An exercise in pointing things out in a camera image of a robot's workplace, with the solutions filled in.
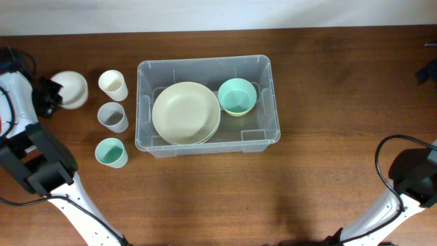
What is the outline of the white small bowl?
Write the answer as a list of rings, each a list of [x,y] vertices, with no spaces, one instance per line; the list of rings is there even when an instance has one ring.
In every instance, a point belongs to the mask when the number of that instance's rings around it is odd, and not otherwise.
[[[59,95],[62,102],[59,105],[64,109],[78,109],[86,103],[89,95],[87,81],[80,73],[63,71],[53,75],[51,80],[61,85]]]

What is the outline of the cream white cup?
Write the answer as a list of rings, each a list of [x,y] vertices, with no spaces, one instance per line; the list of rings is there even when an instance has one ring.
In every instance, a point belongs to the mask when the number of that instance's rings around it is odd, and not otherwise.
[[[124,76],[118,70],[107,70],[98,79],[99,88],[112,100],[120,102],[128,97]]]

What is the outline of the grey translucent cup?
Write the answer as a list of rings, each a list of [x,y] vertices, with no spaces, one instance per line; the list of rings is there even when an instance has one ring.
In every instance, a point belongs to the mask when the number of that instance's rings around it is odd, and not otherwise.
[[[117,102],[103,104],[98,110],[97,118],[101,125],[114,133],[123,133],[129,126],[126,112]]]

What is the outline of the mint green cup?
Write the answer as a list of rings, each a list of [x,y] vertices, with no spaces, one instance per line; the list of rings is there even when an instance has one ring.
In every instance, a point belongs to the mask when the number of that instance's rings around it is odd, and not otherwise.
[[[103,165],[118,169],[127,164],[128,153],[119,139],[106,138],[96,146],[95,158]]]

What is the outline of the cream plate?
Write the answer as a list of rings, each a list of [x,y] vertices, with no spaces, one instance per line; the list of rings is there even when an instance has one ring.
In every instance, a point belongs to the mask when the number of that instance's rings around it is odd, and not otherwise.
[[[215,129],[205,138],[205,139],[203,139],[203,140],[201,140],[201,141],[198,141],[198,142],[196,142],[196,143],[174,143],[174,142],[172,142],[172,141],[169,141],[169,140],[167,140],[167,139],[165,139],[164,137],[162,137],[162,139],[164,140],[164,141],[166,141],[167,143],[169,143],[169,144],[171,144],[171,145],[185,145],[185,144],[203,144],[203,143],[205,143],[205,142],[207,142],[207,140],[209,140],[216,132],[217,132],[217,130],[218,130],[218,128],[219,128],[219,125],[220,125],[220,123],[221,123],[221,118],[219,119],[219,121],[217,122],[217,124],[216,124],[216,127],[215,127]]]
[[[221,118],[217,97],[206,86],[181,82],[163,90],[154,102],[152,121],[157,133],[177,144],[205,139]]]

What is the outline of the yellow bowl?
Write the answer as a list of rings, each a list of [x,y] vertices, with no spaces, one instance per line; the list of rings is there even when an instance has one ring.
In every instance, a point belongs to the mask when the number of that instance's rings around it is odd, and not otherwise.
[[[223,110],[230,116],[242,117],[253,109],[250,105],[233,105],[230,107],[224,107]]]

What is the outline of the mint green bowl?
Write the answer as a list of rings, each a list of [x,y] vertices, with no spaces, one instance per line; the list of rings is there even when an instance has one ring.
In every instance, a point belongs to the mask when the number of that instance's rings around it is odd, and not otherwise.
[[[222,108],[233,105],[255,106],[257,92],[252,83],[245,79],[235,78],[224,82],[217,92]]]

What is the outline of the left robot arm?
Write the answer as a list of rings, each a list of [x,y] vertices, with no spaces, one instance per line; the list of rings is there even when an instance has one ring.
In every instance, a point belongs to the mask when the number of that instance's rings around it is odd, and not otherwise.
[[[42,78],[35,89],[21,72],[1,75],[1,166],[39,203],[58,208],[88,245],[127,245],[86,193],[72,153],[38,122],[60,106],[61,88]]]

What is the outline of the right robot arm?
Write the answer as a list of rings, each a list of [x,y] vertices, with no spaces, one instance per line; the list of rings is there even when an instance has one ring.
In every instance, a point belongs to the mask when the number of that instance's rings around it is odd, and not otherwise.
[[[401,151],[385,178],[380,151],[392,139],[410,141],[420,148]],[[362,217],[327,237],[323,245],[386,245],[384,239],[398,226],[436,204],[436,142],[408,135],[387,136],[376,148],[375,169],[385,186],[383,194]]]

